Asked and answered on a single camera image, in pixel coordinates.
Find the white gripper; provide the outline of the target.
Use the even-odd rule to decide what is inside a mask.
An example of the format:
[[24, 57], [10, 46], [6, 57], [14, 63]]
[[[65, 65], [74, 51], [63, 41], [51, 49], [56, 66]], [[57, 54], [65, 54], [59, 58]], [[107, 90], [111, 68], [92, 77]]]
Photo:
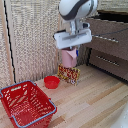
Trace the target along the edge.
[[[76, 45], [89, 43], [92, 40], [90, 24], [84, 23], [82, 29], [75, 35], [70, 35], [68, 32], [59, 32], [54, 34], [56, 40], [56, 47], [58, 49], [64, 49], [73, 47]], [[77, 57], [79, 56], [79, 50], [76, 50]]]

